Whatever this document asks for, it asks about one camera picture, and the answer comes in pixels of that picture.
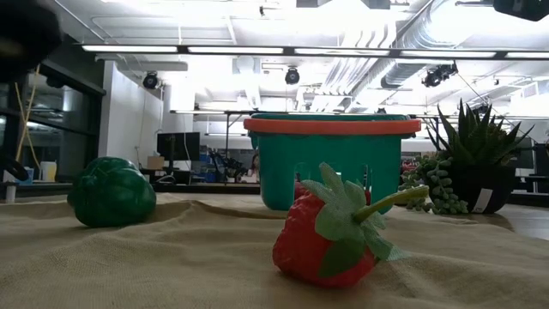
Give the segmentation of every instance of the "potted plant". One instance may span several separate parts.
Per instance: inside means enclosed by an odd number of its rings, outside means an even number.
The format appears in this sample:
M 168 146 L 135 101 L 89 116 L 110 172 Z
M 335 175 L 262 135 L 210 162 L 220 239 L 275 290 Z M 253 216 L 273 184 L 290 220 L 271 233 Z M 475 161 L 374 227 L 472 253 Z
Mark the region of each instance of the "potted plant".
M 436 132 L 443 144 L 443 148 L 439 147 L 431 133 L 434 126 L 428 124 L 427 131 L 438 154 L 434 158 L 421 158 L 419 168 L 407 176 L 407 183 L 423 179 L 431 187 L 433 201 L 450 201 L 455 205 L 452 209 L 463 210 L 449 213 L 466 212 L 467 207 L 468 212 L 493 214 L 505 205 L 516 182 L 515 168 L 507 166 L 513 156 L 511 152 L 533 127 L 517 138 L 520 123 L 509 133 L 502 130 L 504 120 L 496 124 L 496 116 L 491 117 L 492 105 L 483 118 L 466 107 L 465 112 L 460 101 L 457 130 L 438 109 L 448 140 Z M 445 209 L 436 204 L 435 209 Z

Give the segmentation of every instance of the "beige fabric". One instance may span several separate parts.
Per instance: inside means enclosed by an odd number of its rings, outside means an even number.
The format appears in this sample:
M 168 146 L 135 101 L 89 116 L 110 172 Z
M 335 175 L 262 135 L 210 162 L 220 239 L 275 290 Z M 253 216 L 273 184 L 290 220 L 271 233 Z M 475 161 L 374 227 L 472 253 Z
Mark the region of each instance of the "beige fabric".
M 545 240 L 394 209 L 384 235 L 413 257 L 323 290 L 272 265 L 284 213 L 206 198 L 163 195 L 121 229 L 85 228 L 66 203 L 0 206 L 0 308 L 549 308 Z

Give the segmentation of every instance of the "plastic basket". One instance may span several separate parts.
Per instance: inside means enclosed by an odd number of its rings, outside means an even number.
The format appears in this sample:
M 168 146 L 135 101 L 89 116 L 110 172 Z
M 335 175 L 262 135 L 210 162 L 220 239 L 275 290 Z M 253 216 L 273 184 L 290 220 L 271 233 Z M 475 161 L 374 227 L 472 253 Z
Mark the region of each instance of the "plastic basket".
M 322 182 L 322 162 L 341 173 L 343 181 L 365 184 L 373 203 L 395 193 L 401 139 L 419 131 L 420 121 L 404 115 L 255 114 L 244 127 L 259 150 L 263 202 L 288 210 L 296 173 L 302 180 Z

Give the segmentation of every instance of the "cardboard box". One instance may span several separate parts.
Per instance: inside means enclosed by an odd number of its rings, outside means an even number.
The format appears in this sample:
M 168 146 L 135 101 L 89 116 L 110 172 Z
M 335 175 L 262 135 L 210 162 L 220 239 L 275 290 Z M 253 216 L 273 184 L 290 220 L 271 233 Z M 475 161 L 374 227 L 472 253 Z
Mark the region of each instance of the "cardboard box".
M 164 168 L 164 157 L 149 156 L 147 158 L 147 169 L 161 170 Z

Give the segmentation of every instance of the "strawberry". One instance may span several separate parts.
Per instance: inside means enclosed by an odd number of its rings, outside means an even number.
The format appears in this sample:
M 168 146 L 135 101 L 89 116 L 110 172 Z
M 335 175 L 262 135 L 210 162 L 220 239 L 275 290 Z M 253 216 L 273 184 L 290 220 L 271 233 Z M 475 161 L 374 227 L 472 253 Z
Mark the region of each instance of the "strawberry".
M 293 186 L 293 200 L 297 200 L 298 198 L 302 197 L 308 193 L 307 189 L 301 185 L 298 181 L 295 182 L 295 185 Z
M 326 288 L 350 287 L 370 273 L 377 261 L 406 254 L 381 238 L 385 228 L 378 210 L 403 198 L 428 194 L 426 186 L 402 191 L 366 205 L 364 189 L 343 184 L 335 171 L 321 164 L 327 187 L 302 181 L 309 191 L 294 201 L 273 248 L 273 262 L 283 273 Z
M 317 273 L 332 242 L 315 232 L 315 220 L 324 201 L 306 192 L 288 212 L 286 224 L 273 248 L 273 261 L 282 272 L 326 288 L 350 287 L 366 276 L 375 265 L 375 258 L 366 250 L 365 257 L 352 269 L 329 278 Z
M 364 191 L 364 195 L 366 196 L 366 205 L 371 205 L 371 193 L 366 190 Z

